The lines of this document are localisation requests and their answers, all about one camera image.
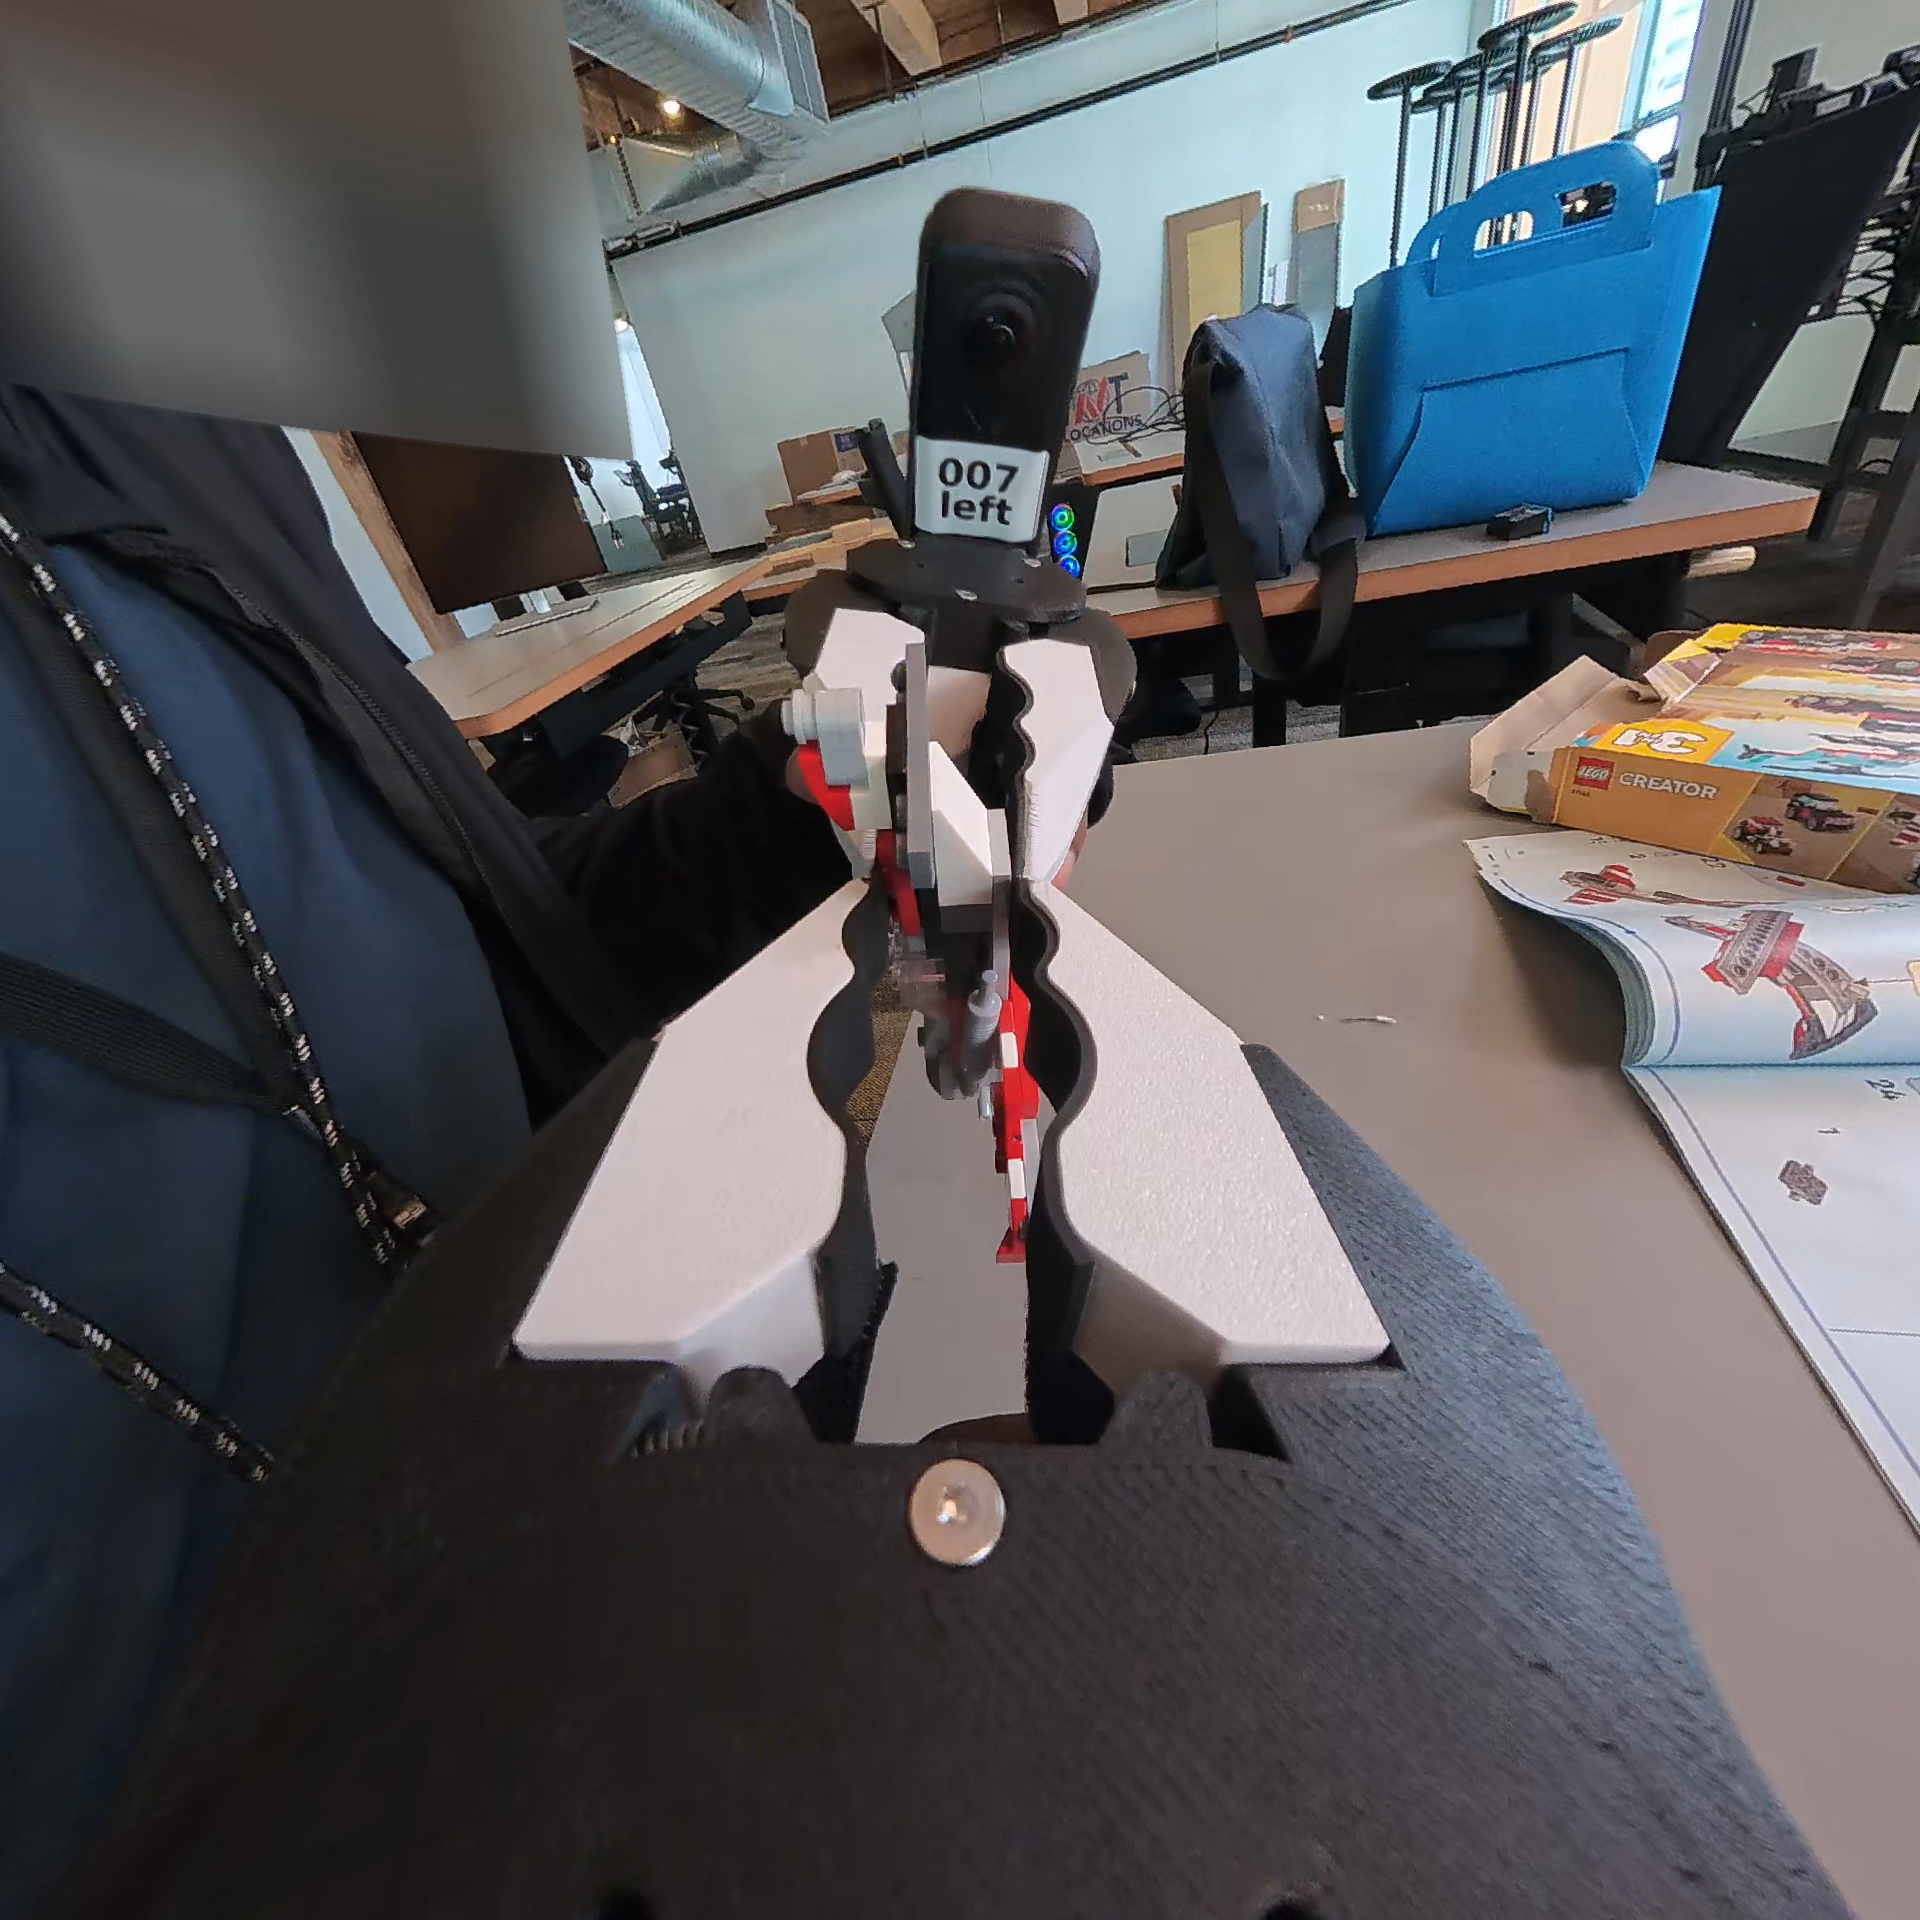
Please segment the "cardboard box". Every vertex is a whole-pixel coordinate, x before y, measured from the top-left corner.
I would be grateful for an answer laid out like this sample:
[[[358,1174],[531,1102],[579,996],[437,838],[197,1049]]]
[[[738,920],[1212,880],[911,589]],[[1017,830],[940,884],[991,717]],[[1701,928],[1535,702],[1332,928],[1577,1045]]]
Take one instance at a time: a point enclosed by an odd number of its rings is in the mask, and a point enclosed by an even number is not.
[[[815,538],[849,521],[887,521],[887,512],[867,486],[869,470],[860,435],[861,425],[837,425],[801,440],[781,440],[779,467],[789,501],[771,505],[763,516],[772,540]]]

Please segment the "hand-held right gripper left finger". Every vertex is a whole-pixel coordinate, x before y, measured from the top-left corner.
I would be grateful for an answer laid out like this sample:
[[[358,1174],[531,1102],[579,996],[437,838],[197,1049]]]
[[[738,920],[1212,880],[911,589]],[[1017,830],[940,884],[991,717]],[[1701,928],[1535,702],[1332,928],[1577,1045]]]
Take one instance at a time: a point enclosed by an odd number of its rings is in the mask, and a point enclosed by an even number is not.
[[[890,914],[865,880],[659,1045],[516,1324],[523,1360],[653,1360],[695,1402],[740,1366],[850,1443],[895,1273],[849,1105],[873,1067]]]

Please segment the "blue felt tote bag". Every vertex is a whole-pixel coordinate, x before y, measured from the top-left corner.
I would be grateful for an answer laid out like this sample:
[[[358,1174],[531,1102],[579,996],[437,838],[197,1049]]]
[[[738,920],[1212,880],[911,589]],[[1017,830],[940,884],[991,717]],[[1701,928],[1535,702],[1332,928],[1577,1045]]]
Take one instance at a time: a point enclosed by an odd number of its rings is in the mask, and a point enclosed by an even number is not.
[[[1638,497],[1718,200],[1666,201],[1606,140],[1431,216],[1353,299],[1341,450],[1369,534]]]

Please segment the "yellow toy set box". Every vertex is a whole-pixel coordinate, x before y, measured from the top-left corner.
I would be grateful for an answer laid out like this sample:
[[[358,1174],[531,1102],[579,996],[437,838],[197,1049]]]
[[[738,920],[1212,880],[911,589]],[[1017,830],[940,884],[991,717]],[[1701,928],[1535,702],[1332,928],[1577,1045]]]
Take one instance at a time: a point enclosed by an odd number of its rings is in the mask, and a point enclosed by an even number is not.
[[[1540,826],[1917,889],[1917,636],[1727,621],[1638,680],[1577,659],[1476,731],[1470,787]]]

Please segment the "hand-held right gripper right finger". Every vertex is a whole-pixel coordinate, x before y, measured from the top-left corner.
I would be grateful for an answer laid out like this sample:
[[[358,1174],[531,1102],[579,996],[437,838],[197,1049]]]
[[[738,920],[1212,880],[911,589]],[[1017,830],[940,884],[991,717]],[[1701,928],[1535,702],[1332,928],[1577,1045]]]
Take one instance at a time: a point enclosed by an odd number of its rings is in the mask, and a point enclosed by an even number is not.
[[[1039,1088],[1023,1222],[1027,1411],[1086,1444],[1145,1377],[1390,1347],[1237,1033],[1051,884],[1019,891],[1021,1066]]]

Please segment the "black equipment rack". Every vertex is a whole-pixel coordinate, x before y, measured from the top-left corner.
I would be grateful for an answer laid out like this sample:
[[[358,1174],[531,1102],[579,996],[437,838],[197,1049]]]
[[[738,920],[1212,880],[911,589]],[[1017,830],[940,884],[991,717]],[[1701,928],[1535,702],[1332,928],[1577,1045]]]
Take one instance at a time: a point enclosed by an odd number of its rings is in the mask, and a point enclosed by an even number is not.
[[[1851,492],[1882,492],[1891,478],[1869,470],[1866,452],[1893,432],[1884,398],[1915,346],[1917,51],[1889,53],[1850,86],[1817,83],[1815,65],[1815,51],[1778,59],[1742,108],[1718,89],[1697,145],[1697,193],[1717,189],[1718,201],[1663,458],[1820,484],[1807,534],[1822,540]],[[1868,318],[1871,336],[1827,459],[1734,452],[1791,340],[1843,313]]]

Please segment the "printed cardboard sign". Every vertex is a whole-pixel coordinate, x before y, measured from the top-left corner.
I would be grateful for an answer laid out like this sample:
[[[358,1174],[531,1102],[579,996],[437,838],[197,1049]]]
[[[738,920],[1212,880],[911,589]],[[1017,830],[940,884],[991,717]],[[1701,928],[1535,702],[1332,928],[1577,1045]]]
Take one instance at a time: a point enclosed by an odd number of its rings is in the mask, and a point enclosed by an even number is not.
[[[1126,352],[1081,369],[1073,385],[1065,445],[1126,442],[1143,435],[1163,406],[1145,352]]]

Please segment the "silver air duct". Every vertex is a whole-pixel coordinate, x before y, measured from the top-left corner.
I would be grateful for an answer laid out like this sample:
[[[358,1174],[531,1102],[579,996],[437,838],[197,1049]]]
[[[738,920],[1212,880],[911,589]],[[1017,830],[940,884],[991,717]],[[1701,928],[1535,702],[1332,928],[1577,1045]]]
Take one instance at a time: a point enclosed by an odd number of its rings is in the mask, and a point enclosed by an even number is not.
[[[565,2],[566,41],[653,86],[769,160],[827,130],[810,20],[787,2]]]

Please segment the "wood edged grey table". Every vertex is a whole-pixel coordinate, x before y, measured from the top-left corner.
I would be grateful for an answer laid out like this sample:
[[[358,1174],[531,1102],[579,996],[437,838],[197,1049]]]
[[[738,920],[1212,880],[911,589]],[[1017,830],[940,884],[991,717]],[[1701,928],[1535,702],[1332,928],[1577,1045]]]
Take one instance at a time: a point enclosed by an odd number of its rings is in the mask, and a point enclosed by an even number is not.
[[[411,664],[411,676],[469,740],[527,730],[588,688],[634,666],[631,704],[653,680],[677,680],[706,659],[749,613],[749,592],[783,556],[716,562],[603,589],[556,616],[527,616]]]
[[[1359,608],[1413,600],[1446,601],[1428,608],[1431,618],[1459,619],[1460,594],[1517,597],[1532,608],[1542,597],[1577,592],[1572,577],[1598,570],[1668,562],[1663,582],[1687,578],[1697,552],[1799,538],[1817,515],[1817,492],[1778,476],[1718,470],[1687,465],[1658,465],[1641,497],[1610,508],[1559,512],[1542,534],[1499,542],[1481,523],[1450,526],[1418,534],[1390,534],[1357,546],[1357,578],[1341,696],[1343,736],[1405,731],[1421,725],[1418,698],[1401,683],[1362,688]],[[1262,582],[1260,611],[1266,619],[1305,618],[1318,603],[1310,562],[1285,580]],[[1226,625],[1215,587],[1162,589],[1124,586],[1087,589],[1091,605],[1117,619],[1129,640],[1205,636]]]

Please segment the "red and grey toy plane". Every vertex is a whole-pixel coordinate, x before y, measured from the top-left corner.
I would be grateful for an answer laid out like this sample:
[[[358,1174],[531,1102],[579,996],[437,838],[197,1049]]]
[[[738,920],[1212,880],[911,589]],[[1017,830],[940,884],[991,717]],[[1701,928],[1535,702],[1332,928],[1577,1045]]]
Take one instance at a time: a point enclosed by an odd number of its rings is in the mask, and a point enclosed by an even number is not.
[[[1009,1226],[997,1259],[1023,1259],[1039,1174],[1039,1086],[1027,1064],[1028,996],[1014,974],[1013,914],[991,904],[991,805],[970,782],[970,740],[991,676],[907,660],[903,708],[861,712],[818,693],[818,659],[781,704],[806,796],[895,931],[895,994],[916,1020],[926,1077],[991,1128]]]

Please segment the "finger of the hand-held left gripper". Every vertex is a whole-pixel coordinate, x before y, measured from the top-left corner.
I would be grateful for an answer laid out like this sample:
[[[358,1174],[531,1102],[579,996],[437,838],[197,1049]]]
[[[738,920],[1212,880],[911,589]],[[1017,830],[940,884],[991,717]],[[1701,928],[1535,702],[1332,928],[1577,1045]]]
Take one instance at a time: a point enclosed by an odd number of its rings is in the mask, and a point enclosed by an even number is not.
[[[1113,742],[1092,651],[1014,640],[991,670],[991,904],[1055,883],[1087,828]]]
[[[907,660],[930,666],[922,629],[873,608],[835,608],[818,651],[818,693],[858,693],[865,713],[906,706]]]

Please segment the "open instruction booklet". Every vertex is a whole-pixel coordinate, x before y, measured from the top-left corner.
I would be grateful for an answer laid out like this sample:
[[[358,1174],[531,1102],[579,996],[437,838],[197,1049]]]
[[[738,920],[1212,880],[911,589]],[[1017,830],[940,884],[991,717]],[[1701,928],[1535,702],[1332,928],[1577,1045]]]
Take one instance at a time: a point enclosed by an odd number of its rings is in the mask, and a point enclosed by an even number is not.
[[[1467,853],[1610,963],[1626,1080],[1917,1522],[1915,901],[1598,833]]]

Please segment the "dark navy shoulder bag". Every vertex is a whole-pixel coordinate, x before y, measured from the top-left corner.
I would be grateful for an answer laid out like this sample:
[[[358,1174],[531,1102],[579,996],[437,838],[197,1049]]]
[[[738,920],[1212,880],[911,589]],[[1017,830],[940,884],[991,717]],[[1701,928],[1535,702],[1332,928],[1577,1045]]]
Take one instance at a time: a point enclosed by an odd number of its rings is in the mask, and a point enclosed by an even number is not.
[[[1183,478],[1157,586],[1213,586],[1242,659],[1293,686],[1337,656],[1353,618],[1357,498],[1318,393],[1313,324],[1291,304],[1207,321],[1183,357]],[[1270,640],[1260,587],[1317,570],[1310,638]]]

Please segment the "dark computer monitor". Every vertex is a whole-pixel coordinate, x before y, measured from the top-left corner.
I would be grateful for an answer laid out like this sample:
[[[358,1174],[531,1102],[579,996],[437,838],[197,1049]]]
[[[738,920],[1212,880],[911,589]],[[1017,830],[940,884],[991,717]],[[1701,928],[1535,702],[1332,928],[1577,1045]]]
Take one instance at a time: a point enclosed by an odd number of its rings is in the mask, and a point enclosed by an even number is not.
[[[355,435],[437,613],[609,572],[559,454]]]

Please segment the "cardboard sheet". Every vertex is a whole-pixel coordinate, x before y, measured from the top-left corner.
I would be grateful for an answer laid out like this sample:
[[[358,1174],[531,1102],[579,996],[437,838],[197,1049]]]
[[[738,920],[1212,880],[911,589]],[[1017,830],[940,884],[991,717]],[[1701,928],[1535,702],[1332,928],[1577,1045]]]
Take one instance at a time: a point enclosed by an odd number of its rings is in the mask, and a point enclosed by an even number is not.
[[[1169,393],[1179,392],[1186,348],[1205,323],[1237,318],[1262,301],[1263,242],[1266,201],[1260,193],[1165,218],[1162,370]]]
[[[1287,301],[1308,315],[1317,342],[1325,340],[1337,312],[1343,206],[1341,178],[1300,188],[1291,203]]]

